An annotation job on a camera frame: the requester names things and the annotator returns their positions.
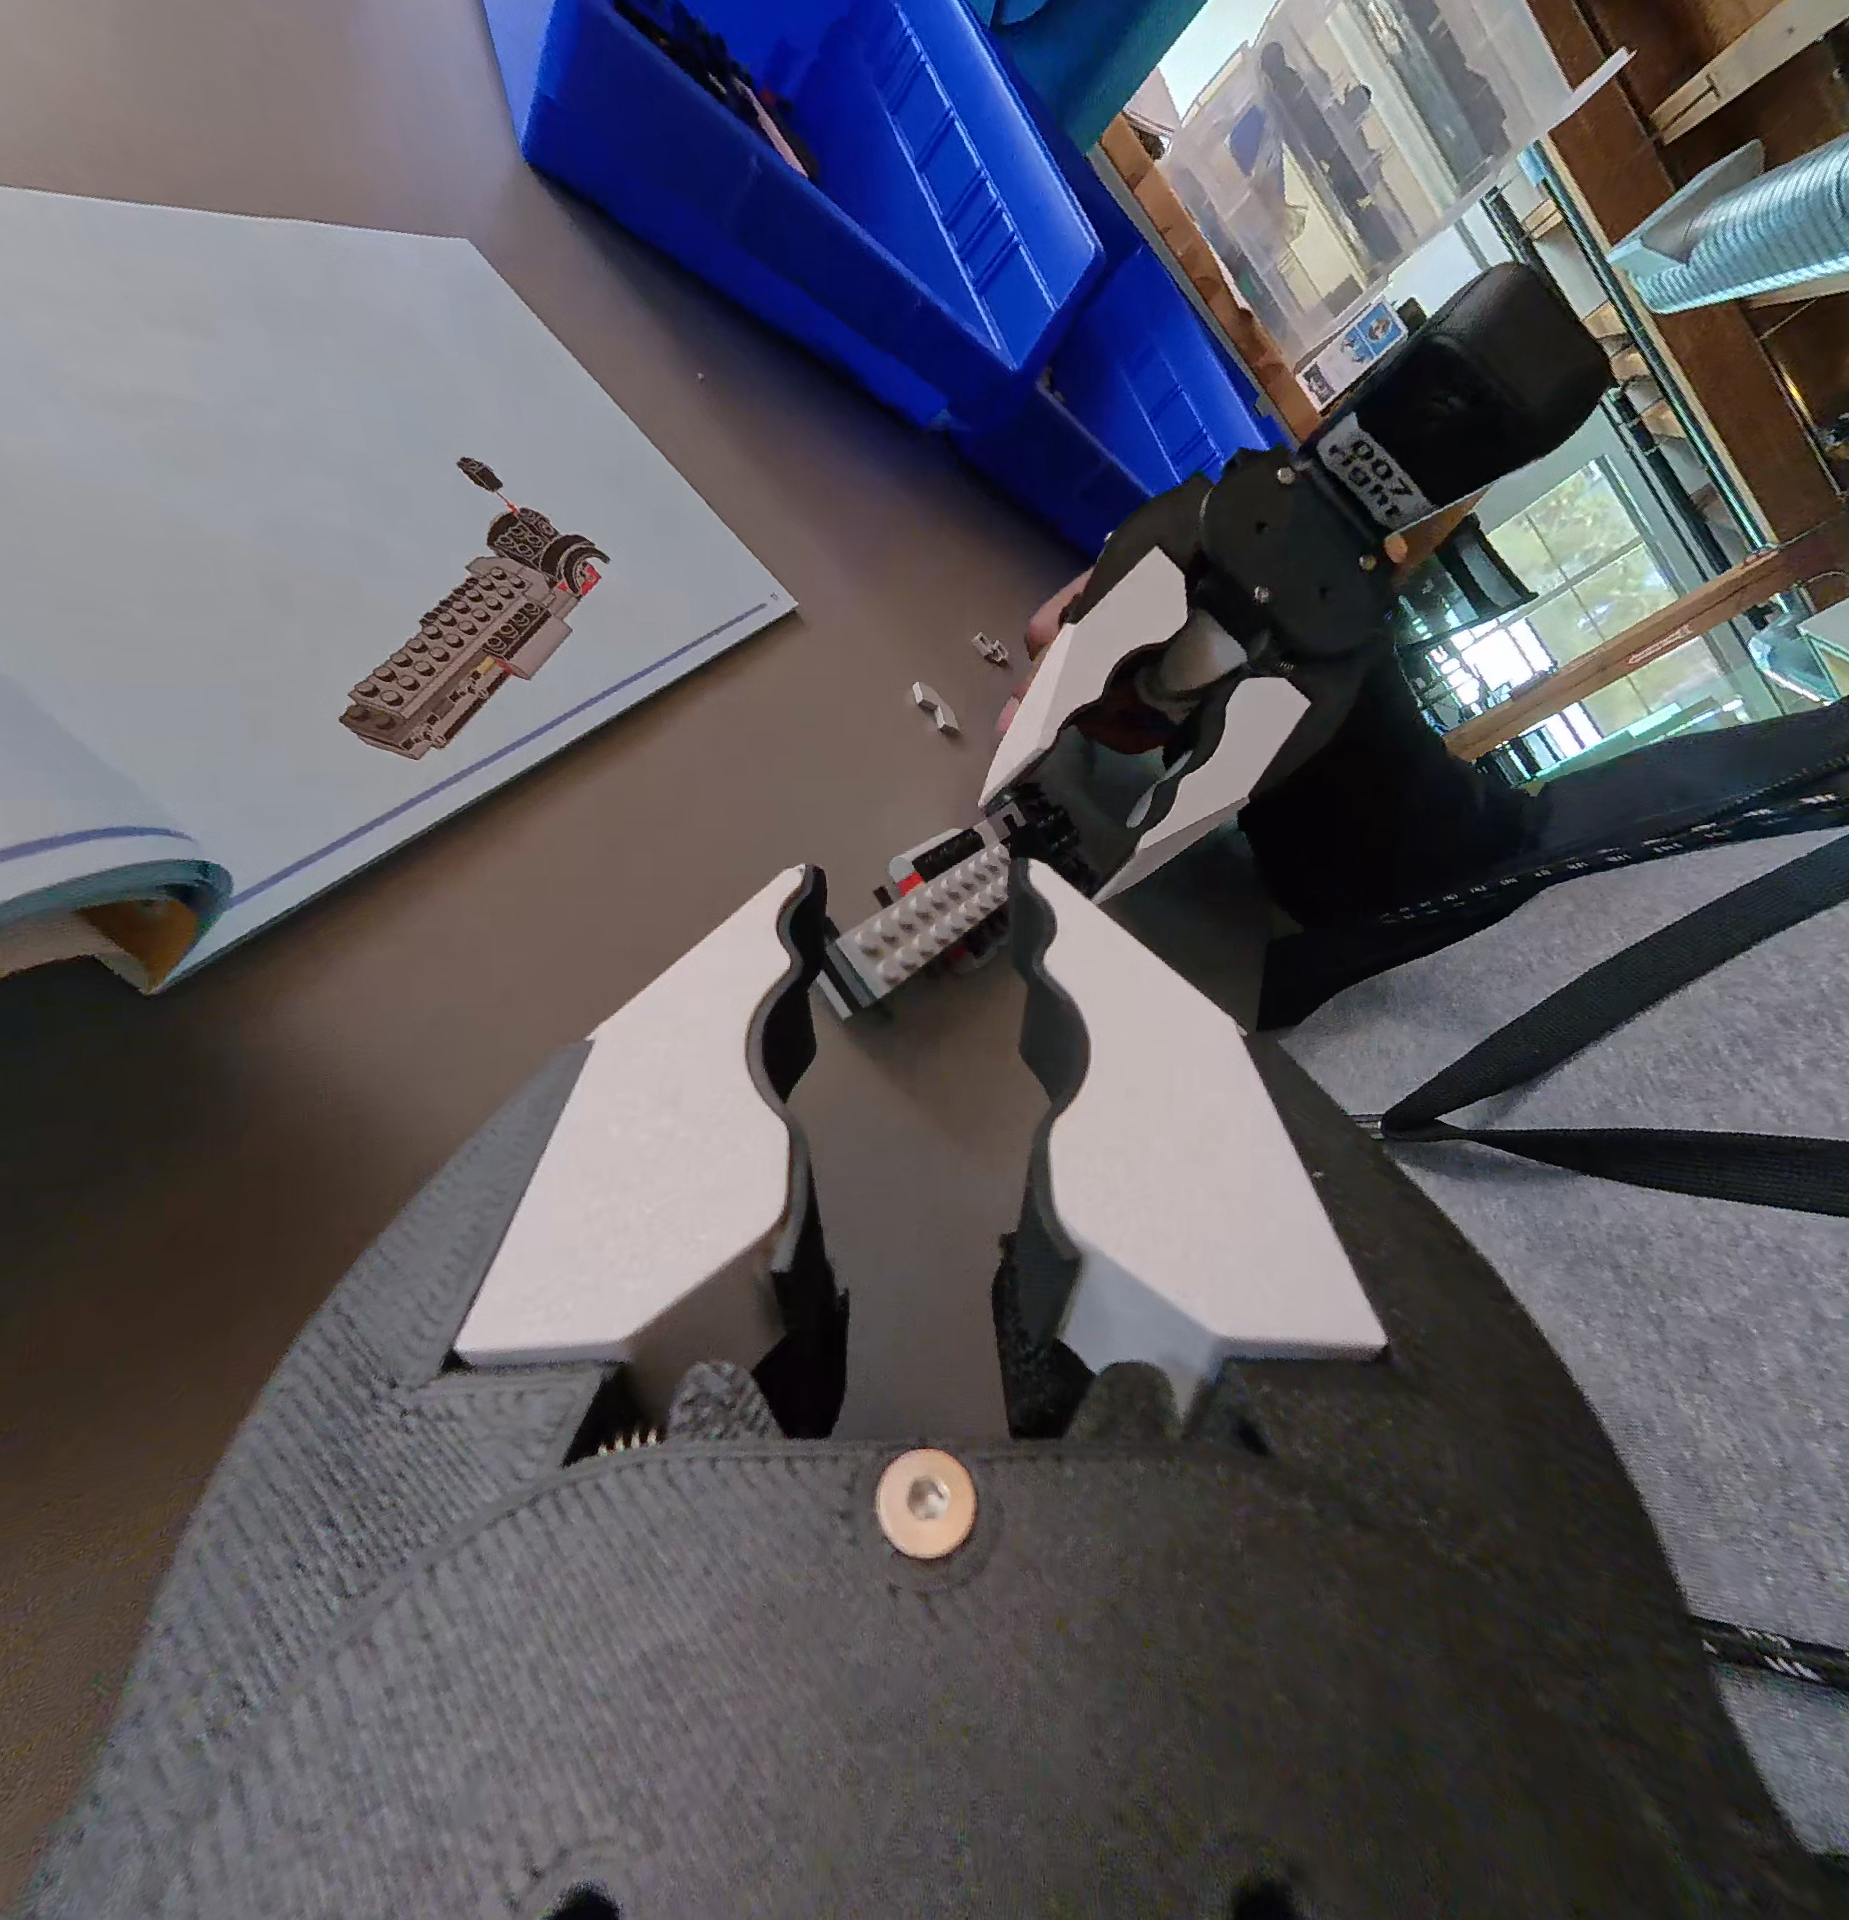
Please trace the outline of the black grey toy brick assembly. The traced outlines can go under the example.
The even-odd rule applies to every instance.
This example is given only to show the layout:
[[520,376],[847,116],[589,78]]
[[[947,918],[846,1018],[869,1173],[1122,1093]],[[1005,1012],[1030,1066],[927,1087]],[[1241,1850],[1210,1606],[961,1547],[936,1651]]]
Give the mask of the black grey toy brick assembly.
[[[1005,846],[1011,855],[1011,870],[1014,860],[1037,859],[1054,866],[1061,876],[1081,886],[1082,890],[1089,890],[1093,886],[1093,871],[1089,863],[1081,856],[1081,834],[1076,822],[1038,787],[1023,785],[1011,787],[992,803],[985,803],[984,814],[977,819],[977,823],[961,831],[939,832],[906,852],[893,855],[887,863],[887,881],[876,890],[877,902],[874,912],[869,912],[865,918],[880,912],[885,906],[891,906],[899,893],[911,891],[911,887],[920,886],[925,879],[938,876],[945,867],[966,859],[970,852],[977,852],[984,843]],[[992,931],[989,939],[979,936],[973,940],[973,952],[969,955],[953,955],[947,963],[936,964],[917,980],[941,973],[969,973],[984,966],[994,952],[1005,947],[1007,916],[1011,907],[1005,910],[1005,921],[1002,928],[996,928],[996,931]],[[832,973],[830,964],[830,943],[840,931],[846,929],[830,928],[830,939],[826,944],[826,957],[821,963],[817,987],[833,1018],[847,1021],[880,1009],[891,996],[880,1005],[862,1010],[854,1010],[849,1005],[840,1002],[836,976]]]

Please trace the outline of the light blue instruction booklet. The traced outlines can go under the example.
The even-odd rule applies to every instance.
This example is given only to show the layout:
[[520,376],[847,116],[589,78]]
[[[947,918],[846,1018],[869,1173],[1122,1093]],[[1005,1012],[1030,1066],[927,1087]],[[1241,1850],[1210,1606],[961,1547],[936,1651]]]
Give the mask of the light blue instruction booklet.
[[0,977],[154,996],[792,607],[468,243],[0,186]]

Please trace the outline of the person's right hand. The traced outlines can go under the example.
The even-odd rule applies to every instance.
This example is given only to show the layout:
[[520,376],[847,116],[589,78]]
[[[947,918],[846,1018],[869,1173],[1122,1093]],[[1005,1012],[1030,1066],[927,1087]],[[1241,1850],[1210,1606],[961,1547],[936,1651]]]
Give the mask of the person's right hand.
[[1087,586],[1089,586],[1089,570],[1071,576],[1063,587],[1054,590],[1054,594],[1037,612],[1032,612],[1032,618],[1028,622],[1025,634],[1023,634],[1023,651],[1025,651],[1028,666],[1025,666],[1025,672],[1022,673],[1022,678],[1016,681],[1012,694],[1007,695],[1005,706],[1002,706],[1002,712],[999,712],[999,717],[994,724],[994,731],[999,737],[1004,734],[1007,734],[1016,709],[1022,706],[1025,694],[1032,688],[1032,681],[1037,677],[1037,669],[1041,666],[1043,655],[1050,649],[1050,646],[1059,637],[1061,626],[1068,622],[1074,602],[1081,597],[1081,593]]

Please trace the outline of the silver ventilation duct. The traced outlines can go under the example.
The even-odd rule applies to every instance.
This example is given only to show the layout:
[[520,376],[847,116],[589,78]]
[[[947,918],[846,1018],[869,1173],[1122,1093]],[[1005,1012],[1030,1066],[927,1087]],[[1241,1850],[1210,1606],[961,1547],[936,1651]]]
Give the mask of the silver ventilation duct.
[[1609,249],[1658,314],[1849,291],[1849,133],[1779,168],[1761,142],[1712,162]]

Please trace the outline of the clear plastic container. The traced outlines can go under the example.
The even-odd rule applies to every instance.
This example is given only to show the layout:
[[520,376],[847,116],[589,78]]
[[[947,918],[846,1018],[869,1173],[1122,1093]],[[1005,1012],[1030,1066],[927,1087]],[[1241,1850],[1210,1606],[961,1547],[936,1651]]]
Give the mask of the clear plastic container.
[[1327,406],[1506,257],[1477,215],[1630,60],[1571,81],[1526,5],[1296,3],[1182,112],[1161,172]]

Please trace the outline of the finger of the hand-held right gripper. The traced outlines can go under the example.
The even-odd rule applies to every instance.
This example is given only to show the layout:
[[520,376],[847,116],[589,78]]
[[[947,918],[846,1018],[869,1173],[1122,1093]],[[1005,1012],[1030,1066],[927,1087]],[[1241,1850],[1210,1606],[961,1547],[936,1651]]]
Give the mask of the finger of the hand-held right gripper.
[[1127,758],[1161,750],[1213,692],[1213,634],[1160,547],[1113,586],[1092,579],[1089,606],[1056,627],[1016,701],[984,775],[981,813],[999,813],[1068,736]]
[[1308,712],[1310,703],[1286,678],[1233,677],[1218,685],[1199,705],[1190,746],[1133,805],[1127,827],[1135,842],[1093,900],[1125,893],[1235,822]]

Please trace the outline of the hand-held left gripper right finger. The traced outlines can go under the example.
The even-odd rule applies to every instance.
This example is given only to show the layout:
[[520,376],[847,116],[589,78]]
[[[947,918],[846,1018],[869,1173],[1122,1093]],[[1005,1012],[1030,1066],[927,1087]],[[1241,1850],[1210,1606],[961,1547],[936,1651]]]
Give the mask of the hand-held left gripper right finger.
[[1014,860],[1007,929],[1050,1102],[994,1280],[1007,1430],[1065,1432],[1120,1362],[1188,1413],[1231,1361],[1384,1357],[1231,1015],[1045,860]]

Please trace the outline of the long grey studded brick plate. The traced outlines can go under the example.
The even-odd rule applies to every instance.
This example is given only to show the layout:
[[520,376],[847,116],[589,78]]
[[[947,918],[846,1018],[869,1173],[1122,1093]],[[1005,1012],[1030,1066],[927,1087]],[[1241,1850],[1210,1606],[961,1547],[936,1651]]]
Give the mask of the long grey studded brick plate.
[[969,955],[1005,921],[1011,855],[1002,843],[925,879],[891,906],[836,933],[830,964],[843,1005],[862,1010],[953,955]]

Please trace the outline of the person's grey shirt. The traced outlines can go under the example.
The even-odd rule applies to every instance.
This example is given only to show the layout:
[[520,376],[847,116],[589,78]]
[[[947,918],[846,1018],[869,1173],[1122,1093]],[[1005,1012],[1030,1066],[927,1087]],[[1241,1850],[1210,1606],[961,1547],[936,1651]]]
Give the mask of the person's grey shirt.
[[1287,1051],[1555,1348],[1849,1866],[1849,826],[1570,879]]

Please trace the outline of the teal plastic container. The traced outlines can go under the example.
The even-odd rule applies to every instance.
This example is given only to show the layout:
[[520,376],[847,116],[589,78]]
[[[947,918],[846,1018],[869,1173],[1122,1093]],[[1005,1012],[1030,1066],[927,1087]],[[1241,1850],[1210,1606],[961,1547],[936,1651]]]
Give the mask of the teal plastic container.
[[970,3],[1047,116],[1095,146],[1204,3]]

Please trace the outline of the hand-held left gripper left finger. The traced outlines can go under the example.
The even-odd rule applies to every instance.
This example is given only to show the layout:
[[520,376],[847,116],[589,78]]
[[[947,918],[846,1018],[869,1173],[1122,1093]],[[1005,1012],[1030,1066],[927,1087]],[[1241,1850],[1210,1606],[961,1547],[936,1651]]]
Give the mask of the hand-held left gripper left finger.
[[824,947],[824,875],[786,867],[592,1030],[458,1361],[601,1361],[653,1419],[732,1362],[786,1435],[833,1432],[847,1296],[789,1110]]

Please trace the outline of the blue plastic storage bin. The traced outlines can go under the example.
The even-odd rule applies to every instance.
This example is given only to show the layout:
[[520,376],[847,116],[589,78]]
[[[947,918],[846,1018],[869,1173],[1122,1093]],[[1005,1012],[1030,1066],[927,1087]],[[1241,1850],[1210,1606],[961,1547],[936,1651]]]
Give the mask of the blue plastic storage bin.
[[640,29],[665,5],[481,7],[523,159],[915,426],[1037,384],[1104,249],[966,5],[683,5],[777,142]]
[[1154,495],[1218,478],[1238,451],[1286,445],[1247,373],[1150,252],[1106,274],[1005,417],[951,441],[1084,557]]

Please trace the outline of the person's black jacket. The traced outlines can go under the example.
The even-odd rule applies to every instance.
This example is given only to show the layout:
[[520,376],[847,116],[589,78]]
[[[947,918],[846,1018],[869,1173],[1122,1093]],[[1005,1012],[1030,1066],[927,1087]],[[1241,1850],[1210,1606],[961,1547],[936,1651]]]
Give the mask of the person's black jacket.
[[1461,912],[1679,852],[1849,826],[1849,698],[1724,731],[1693,731],[1561,775],[1533,798],[1513,855],[1452,886]]

